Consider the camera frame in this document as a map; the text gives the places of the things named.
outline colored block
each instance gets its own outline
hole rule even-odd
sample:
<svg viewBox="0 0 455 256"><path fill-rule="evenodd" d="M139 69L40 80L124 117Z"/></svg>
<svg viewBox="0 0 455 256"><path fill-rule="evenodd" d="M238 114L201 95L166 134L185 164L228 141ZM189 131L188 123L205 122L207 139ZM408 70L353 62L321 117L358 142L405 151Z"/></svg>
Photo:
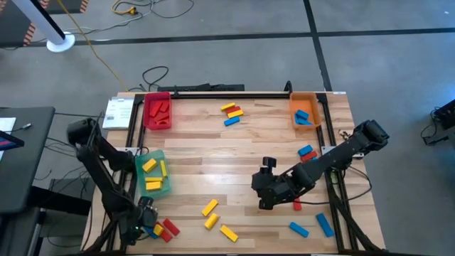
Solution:
<svg viewBox="0 0 455 256"><path fill-rule="evenodd" d="M145 189L148 191L158 190L158 189L161 189L162 187L163 187L163 183L161 181L145 183Z"/></svg>
<svg viewBox="0 0 455 256"><path fill-rule="evenodd" d="M226 114L229 114L229 113L232 113L232 112L236 112L236 111L239 111L241 110L239 106L235 106L235 107L231 107L231 108L228 108L225 112Z"/></svg>
<svg viewBox="0 0 455 256"><path fill-rule="evenodd" d="M308 114L307 112L305 112L305 111L297 110L296 116L297 116L299 119L307 120L309 114Z"/></svg>
<svg viewBox="0 0 455 256"><path fill-rule="evenodd" d="M145 177L145 182L163 181L161 177Z"/></svg>
<svg viewBox="0 0 455 256"><path fill-rule="evenodd" d="M161 107L162 104L163 104L163 102L157 102L157 103L154 104L154 107L152 107L151 110L150 110L150 115L152 117L156 116L156 113L158 113L158 110L159 110L159 108Z"/></svg>
<svg viewBox="0 0 455 256"><path fill-rule="evenodd" d="M155 161L155 159L150 159L150 160L148 160L148 161L142 166L142 168L143 168L143 170L144 170L145 172L148 173L148 172L150 172L150 170L152 170L153 168L155 168L155 166L156 166L156 161Z"/></svg>
<svg viewBox="0 0 455 256"><path fill-rule="evenodd" d="M154 228L155 235L161 235L163 231L164 231L164 228L161 227L161 225L155 224L155 228Z"/></svg>
<svg viewBox="0 0 455 256"><path fill-rule="evenodd" d="M323 213L319 213L318 215L316 215L316 218L318 219L319 225L321 226L322 230L326 234L326 237L329 238L329 237L334 236L333 230L330 227L330 225L328 224L326 216L324 216Z"/></svg>
<svg viewBox="0 0 455 256"><path fill-rule="evenodd" d="M242 116L242 115L243 115L243 111L242 110L237 110L235 112L227 114L227 117L233 118L233 117L239 117L239 116Z"/></svg>
<svg viewBox="0 0 455 256"><path fill-rule="evenodd" d="M163 177L168 176L168 171L166 170L166 165L164 163L164 160L160 160L160 165L161 165L161 172L163 173Z"/></svg>
<svg viewBox="0 0 455 256"><path fill-rule="evenodd" d="M314 158L314 157L317 157L317 156L318 156L318 154L317 154L315 151L311 151L311 152L309 152L308 154L306 154L306 155L304 155L304 156L301 156L301 157L300 157L300 160L301 160L302 162L304 162L304 161L308 161L308 160L310 160L310 159L312 159L312 158Z"/></svg>
<svg viewBox="0 0 455 256"><path fill-rule="evenodd" d="M292 222L291 224L289 224L289 227L290 227L293 231L295 231L295 232L297 232L298 234L300 234L301 236L303 236L304 238L307 238L308 235L309 235L308 230L306 230L306 229L304 229L303 227L299 226L299 224L297 224L297 223L293 223L293 222Z"/></svg>
<svg viewBox="0 0 455 256"><path fill-rule="evenodd" d="M160 235L164 241L169 242L172 239L172 235L169 234L167 230L163 230L162 234Z"/></svg>
<svg viewBox="0 0 455 256"><path fill-rule="evenodd" d="M157 121L161 121L161 120L168 119L168 118L169 118L169 112L160 112L156 115L156 117L154 117L154 121L157 122Z"/></svg>
<svg viewBox="0 0 455 256"><path fill-rule="evenodd" d="M299 156L304 156L311 151L313 151L313 147L311 145L307 145L307 146L304 146L303 148L299 149L298 153L299 153Z"/></svg>
<svg viewBox="0 0 455 256"><path fill-rule="evenodd" d="M180 230L168 218L164 220L163 224L173 235L180 233Z"/></svg>
<svg viewBox="0 0 455 256"><path fill-rule="evenodd" d="M163 104L161 105L161 107L159 108L159 111L166 112L166 111L168 111L168 108L169 108L169 102L164 101Z"/></svg>
<svg viewBox="0 0 455 256"><path fill-rule="evenodd" d="M214 207L218 204L218 201L215 199L212 199L211 202L208 203L208 205L202 210L202 215L207 217L207 215L214 209Z"/></svg>
<svg viewBox="0 0 455 256"><path fill-rule="evenodd" d="M227 109L229 109L229 108L231 108L231 107L234 107L234 106L235 106L235 103L234 103L234 102L231 102L231 103L229 103L229 104L226 104L226 105L222 106L222 107L221 107L221 111L225 111L225 110L227 110Z"/></svg>
<svg viewBox="0 0 455 256"><path fill-rule="evenodd" d="M205 222L204 226L208 229L211 230L215 223L218 221L220 216L218 216L216 213L212 213L212 215L208 218L208 220Z"/></svg>
<svg viewBox="0 0 455 256"><path fill-rule="evenodd" d="M294 210L301 210L300 198L295 198L292 205L294 207Z"/></svg>
<svg viewBox="0 0 455 256"><path fill-rule="evenodd" d="M229 239L231 239L233 242L237 241L237 239L239 238L238 235L236 235L232 230L230 230L228 227L226 227L225 225L222 225L221 226L221 229L220 231L225 234L225 236L227 236Z"/></svg>
<svg viewBox="0 0 455 256"><path fill-rule="evenodd" d="M233 117L229 118L225 121L225 126L230 126L231 124L235 124L236 122L240 122L240 117Z"/></svg>

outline white paper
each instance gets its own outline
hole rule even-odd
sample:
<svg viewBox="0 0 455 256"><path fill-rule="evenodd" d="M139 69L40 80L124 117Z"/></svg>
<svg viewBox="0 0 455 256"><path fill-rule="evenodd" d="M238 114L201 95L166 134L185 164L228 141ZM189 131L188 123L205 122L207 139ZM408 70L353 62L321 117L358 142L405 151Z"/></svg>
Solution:
<svg viewBox="0 0 455 256"><path fill-rule="evenodd" d="M128 129L133 109L133 97L113 97L106 108L103 129Z"/></svg>
<svg viewBox="0 0 455 256"><path fill-rule="evenodd" d="M14 127L14 123L16 122L15 117L0 117L0 131L7 132L11 131ZM3 156L3 150L0 151L0 161L1 157Z"/></svg>

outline wooden table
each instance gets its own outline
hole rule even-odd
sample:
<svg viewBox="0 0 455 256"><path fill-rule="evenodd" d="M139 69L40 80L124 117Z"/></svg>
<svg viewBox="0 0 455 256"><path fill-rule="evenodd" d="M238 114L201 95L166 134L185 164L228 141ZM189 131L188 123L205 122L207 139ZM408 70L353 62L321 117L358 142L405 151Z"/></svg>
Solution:
<svg viewBox="0 0 455 256"><path fill-rule="evenodd" d="M340 144L343 139L338 130L352 131L354 128L348 98L344 93L327 93L327 97L336 141ZM225 127L223 121L227 117L220 111L220 106L232 101L241 106L245 115L240 123ZM257 194L250 188L251 175L258 172L263 156L276 158L274 171L281 173L299 161L297 150L307 144L321 154L315 131L297 132L292 128L288 100L173 100L172 108L172 128L153 132L146 129L144 146L150 151L164 150L168 159L173 191L169 196L157 199L156 207L159 220L169 218L181 233L169 243L152 238L138 241L127 248L127 253L337 252L335 238L325 237L315 217L324 213L331 223L328 205L303 205L302 211L294 211L291 204L284 204L275 206L274 210L260 210ZM141 116L142 107L138 112L133 145L137 144ZM329 145L324 119L323 133L326 145ZM126 131L111 131L107 140L114 146L124 146L126 137ZM365 170L363 161L355 160L353 166ZM348 197L368 189L368 182L352 171L346 172L345 183ZM218 200L219 205L213 212L221 218L209 231L204 227L206 218L201 211L211 199ZM321 178L301 200L327 201L324 179ZM377 246L384 247L372 194L352 200L350 209L365 234ZM96 190L88 245L100 234L104 215L100 192ZM345 247L349 248L346 224L341 215L339 218ZM310 232L309 237L303 238L290 230L292 221L304 226ZM88 221L83 241L89 224ZM220 232L223 224L239 235L237 242L231 242ZM116 236L114 248L118 249L118 234Z"/></svg>

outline orange bin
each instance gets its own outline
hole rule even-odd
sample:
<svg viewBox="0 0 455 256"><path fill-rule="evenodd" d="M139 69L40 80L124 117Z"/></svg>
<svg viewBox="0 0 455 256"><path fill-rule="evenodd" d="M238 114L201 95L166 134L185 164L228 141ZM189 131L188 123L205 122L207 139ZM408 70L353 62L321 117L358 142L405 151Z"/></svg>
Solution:
<svg viewBox="0 0 455 256"><path fill-rule="evenodd" d="M319 115L318 99L314 92L293 92L289 98L289 109L291 110L292 126L294 129L315 129L321 125ZM297 124L295 113L297 110L305 111L309 114L308 121L312 124Z"/></svg>

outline gray floor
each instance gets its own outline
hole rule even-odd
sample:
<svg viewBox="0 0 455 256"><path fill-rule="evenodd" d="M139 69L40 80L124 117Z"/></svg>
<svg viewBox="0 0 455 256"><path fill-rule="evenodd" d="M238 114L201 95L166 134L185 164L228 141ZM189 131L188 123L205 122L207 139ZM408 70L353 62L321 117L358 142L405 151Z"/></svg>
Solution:
<svg viewBox="0 0 455 256"><path fill-rule="evenodd" d="M195 3L193 10L180 18L164 20L151 14L90 38L309 31L301 0ZM312 0L311 5L318 31L455 27L455 4L449 0ZM166 0L156 10L171 15L187 6L185 0ZM81 26L91 28L126 18L111 14L109 8L103 1L92 0L87 13L74 17ZM63 28L74 27L64 15L53 18ZM37 31L33 39L42 37ZM321 45L332 87L348 92L356 123L376 119L391 136L385 149L366 159L387 248L453 254L454 151L445 143L423 145L419 133L429 124L428 114L434 107L455 98L455 34L332 37L321 38ZM162 85L241 82L247 90L281 90L286 80L291 80L295 90L323 90L310 38L95 47L129 87L142 82L141 73L147 68L167 65L170 72ZM51 54L45 48L0 50L0 81L0 105L53 105L59 112L80 114L99 113L108 98L121 90L87 46L61 54ZM50 135L65 139L66 125L74 120L77 118L56 116ZM53 171L36 184L47 188L50 178L62 178L77 166L75 159L45 151L37 178ZM77 238L60 242L72 245L74 240ZM62 248L45 244L42 255L59 253Z"/></svg>

